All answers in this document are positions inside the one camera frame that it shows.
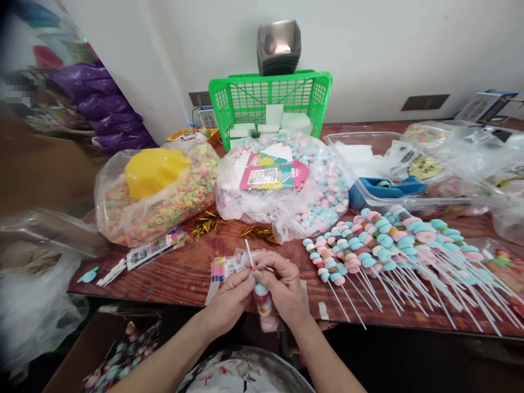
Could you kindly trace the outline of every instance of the person's arm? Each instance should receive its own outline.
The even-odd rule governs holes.
[[[295,336],[316,391],[365,393],[366,390],[331,348],[310,315],[300,287],[298,267],[277,253],[259,254],[254,262],[259,269],[271,267],[280,276],[277,279],[267,270],[253,272],[257,281],[271,292],[278,314]]]
[[[229,276],[206,308],[118,382],[111,393],[173,393],[207,346],[235,325],[254,287],[251,270]]]

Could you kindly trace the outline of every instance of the yellow plastic scoop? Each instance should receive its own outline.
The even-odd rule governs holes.
[[[126,165],[126,181],[131,198],[154,195],[178,179],[190,160],[179,150],[145,149]]]

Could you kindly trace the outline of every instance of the green plastic basket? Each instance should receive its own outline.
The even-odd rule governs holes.
[[[318,138],[328,108],[333,76],[329,72],[297,71],[293,75],[231,75],[209,82],[209,95],[222,142],[231,148],[229,131],[236,123],[265,124],[266,105],[283,104],[284,112],[304,112]]]

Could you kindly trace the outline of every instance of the electrical outlet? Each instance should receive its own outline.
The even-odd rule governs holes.
[[[209,92],[193,92],[189,93],[189,98],[193,103],[193,106],[210,106],[211,97]]]
[[[429,110],[439,109],[448,99],[449,94],[437,94],[435,96],[411,96],[402,107],[406,110]]]

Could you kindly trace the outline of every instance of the bag of fruit loop cereal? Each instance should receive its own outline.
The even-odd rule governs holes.
[[[131,248],[165,234],[215,203],[218,161],[199,140],[118,152],[97,175],[99,231]]]

